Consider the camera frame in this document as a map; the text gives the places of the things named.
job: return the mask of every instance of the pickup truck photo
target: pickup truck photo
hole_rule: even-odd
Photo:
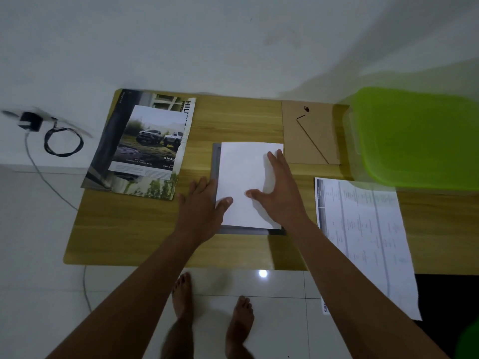
[[[161,142],[161,132],[159,130],[143,130],[136,136],[136,142],[150,142],[152,144],[159,144]]]
[[[163,137],[163,146],[167,147],[168,145],[173,146],[173,150],[178,150],[180,147],[181,139],[183,138],[183,132],[173,132],[171,135],[166,135]]]

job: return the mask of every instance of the green plastic container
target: green plastic container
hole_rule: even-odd
[[[366,87],[344,117],[356,181],[479,191],[479,106],[459,96]]]

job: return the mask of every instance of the gray tray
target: gray tray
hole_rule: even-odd
[[[211,154],[210,179],[218,179],[219,159],[221,156],[221,143],[213,144],[213,153]],[[234,225],[222,225],[219,234],[251,234],[251,235],[286,235],[286,230],[282,229],[263,229],[237,227]]]

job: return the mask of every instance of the black cable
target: black cable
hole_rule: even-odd
[[[30,159],[30,161],[32,162],[32,165],[33,167],[35,168],[35,170],[37,171],[37,173],[40,175],[40,178],[45,182],[46,185],[48,185],[50,187],[51,190],[53,190],[53,192],[55,194],[57,194],[59,196],[60,199],[62,199],[65,203],[67,203],[69,206],[71,206],[73,209],[75,209],[76,211],[78,211],[78,208],[76,208],[74,205],[72,205],[68,200],[66,200],[64,197],[62,197],[60,195],[59,192],[57,192],[55,190],[55,188],[53,186],[51,186],[51,184],[44,178],[43,174],[40,172],[38,166],[36,165],[36,163],[33,161],[33,158],[32,156],[30,155],[30,150],[28,149],[28,136],[30,135],[30,131],[27,131],[25,133],[25,149],[27,150],[27,156],[28,158]],[[88,295],[87,295],[87,289],[86,289],[86,285],[85,285],[85,276],[86,276],[86,273],[87,273],[87,266],[85,265],[84,269],[83,269],[83,295],[85,296],[85,300],[87,302],[87,305],[88,305],[88,309],[90,311],[90,313],[92,312],[92,306],[90,305],[90,301],[88,299]]]
[[[76,136],[78,136],[78,138],[80,139],[80,143],[79,145],[77,146],[77,148],[73,151],[73,152],[68,152],[68,153],[65,153],[65,154],[57,154],[55,151],[53,151],[50,146],[48,145],[48,140],[50,140],[50,138],[52,137],[52,135],[55,133],[55,132],[62,132],[62,131],[70,131],[70,132],[73,132],[75,133]],[[47,151],[49,154],[51,155],[55,155],[55,156],[59,156],[59,157],[68,157],[68,156],[72,156],[73,154],[76,154],[78,151],[80,151],[82,148],[83,148],[83,145],[84,145],[84,142],[83,142],[83,138],[81,137],[81,135],[76,132],[73,128],[66,128],[66,127],[61,127],[61,128],[58,128],[57,127],[57,120],[54,119],[54,124],[53,124],[53,128],[48,130],[45,134],[45,141],[43,143],[43,147],[45,148],[45,151]]]

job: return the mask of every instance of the wooden tabletop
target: wooden tabletop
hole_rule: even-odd
[[[174,95],[197,97],[178,192],[187,192],[191,179],[209,176],[215,142],[283,142],[278,100]],[[290,165],[313,221],[316,221],[314,177],[352,180],[344,155],[341,124],[344,110],[344,106],[337,106],[334,117],[341,159],[346,163]],[[416,273],[479,274],[478,196],[399,192],[398,198]],[[85,190],[64,262],[138,266],[172,232],[177,213],[175,200]],[[196,250],[187,266],[307,269],[291,239],[277,235],[215,235]]]

